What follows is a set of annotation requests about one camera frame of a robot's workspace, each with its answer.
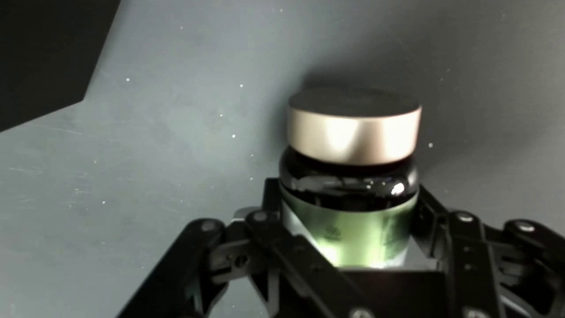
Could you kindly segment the black box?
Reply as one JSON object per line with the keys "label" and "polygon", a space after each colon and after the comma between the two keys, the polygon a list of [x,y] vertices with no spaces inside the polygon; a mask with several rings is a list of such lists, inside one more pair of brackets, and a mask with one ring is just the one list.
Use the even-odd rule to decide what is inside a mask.
{"label": "black box", "polygon": [[81,102],[121,0],[0,0],[0,132]]}

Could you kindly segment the black bottle with gold cap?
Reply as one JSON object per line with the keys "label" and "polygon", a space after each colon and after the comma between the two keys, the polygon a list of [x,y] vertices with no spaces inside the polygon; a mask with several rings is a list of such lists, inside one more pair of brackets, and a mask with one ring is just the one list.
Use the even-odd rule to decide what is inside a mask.
{"label": "black bottle with gold cap", "polygon": [[279,163],[285,227],[334,266],[402,266],[419,193],[421,114],[416,99],[379,89],[291,96]]}

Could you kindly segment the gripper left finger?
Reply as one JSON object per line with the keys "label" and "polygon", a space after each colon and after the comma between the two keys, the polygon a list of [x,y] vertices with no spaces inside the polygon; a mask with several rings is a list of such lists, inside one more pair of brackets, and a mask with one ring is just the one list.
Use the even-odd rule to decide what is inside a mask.
{"label": "gripper left finger", "polygon": [[209,318],[231,281],[248,278],[270,318],[367,318],[357,286],[280,219],[280,191],[225,225],[184,227],[117,318]]}

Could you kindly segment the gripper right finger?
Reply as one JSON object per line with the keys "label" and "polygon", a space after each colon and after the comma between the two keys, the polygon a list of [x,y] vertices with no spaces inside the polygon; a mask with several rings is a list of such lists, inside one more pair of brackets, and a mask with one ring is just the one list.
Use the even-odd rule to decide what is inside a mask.
{"label": "gripper right finger", "polygon": [[418,190],[411,235],[444,275],[448,318],[565,318],[565,236],[526,219],[496,229]]}

